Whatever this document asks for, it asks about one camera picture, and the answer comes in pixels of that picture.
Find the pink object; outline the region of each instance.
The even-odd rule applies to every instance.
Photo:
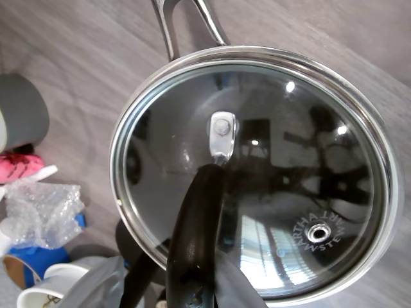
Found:
[[[43,160],[36,155],[7,153],[0,155],[0,184],[34,175],[44,167]]]

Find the blue object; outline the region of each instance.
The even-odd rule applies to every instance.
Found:
[[[83,228],[86,227],[85,217],[84,217],[83,214],[77,214],[76,217],[75,217],[75,220],[77,220],[78,225],[79,225],[80,227],[83,227]]]
[[[32,287],[38,280],[42,280],[44,273],[50,266],[70,262],[69,255],[63,247],[57,249],[40,247],[12,248],[5,257],[7,256],[12,256],[23,264],[26,288]]]

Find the wooden floor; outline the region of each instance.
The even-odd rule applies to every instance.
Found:
[[[211,0],[233,44],[278,47],[350,80],[386,119],[406,177],[405,211],[387,254],[345,291],[304,307],[411,307],[411,1]],[[178,4],[180,50],[211,47],[188,0]],[[38,152],[82,185],[88,228],[71,243],[116,249],[119,216],[109,145],[129,95],[167,63],[150,0],[0,0],[0,70],[31,80],[51,116]]]

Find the stainless steel pot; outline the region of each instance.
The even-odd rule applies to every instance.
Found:
[[[269,307],[343,290],[384,254],[401,213],[402,179],[383,119],[358,89],[313,60],[228,46],[204,0],[194,2],[219,47],[178,58],[176,2],[153,0],[171,63],[132,95],[112,141],[110,178],[122,220],[165,269],[168,247],[161,243],[171,237],[197,168],[210,163],[209,119],[229,111],[238,116],[239,141],[227,167],[217,247],[233,256]],[[308,189],[308,178],[320,184]]]

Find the stainless steel rim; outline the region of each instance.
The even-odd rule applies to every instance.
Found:
[[[402,208],[402,176],[388,141],[383,119],[368,99],[343,77],[327,67],[295,53],[259,46],[228,46],[206,49],[182,57],[166,65],[147,79],[133,94],[119,118],[110,149],[110,180],[112,191],[122,220],[141,248],[163,269],[166,258],[153,249],[154,242],[144,234],[138,212],[132,210],[128,199],[125,179],[123,178],[124,155],[128,144],[127,136],[132,129],[131,115],[142,114],[146,104],[143,98],[152,95],[152,89],[170,78],[199,67],[220,64],[252,64],[270,67],[278,71],[297,76],[300,79],[320,88],[340,103],[350,116],[360,125],[367,136],[381,169],[385,195],[380,227],[366,254],[343,277],[322,289],[306,295],[280,300],[266,300],[269,307],[297,305],[312,302],[345,289],[362,277],[385,253],[393,238],[396,221]]]

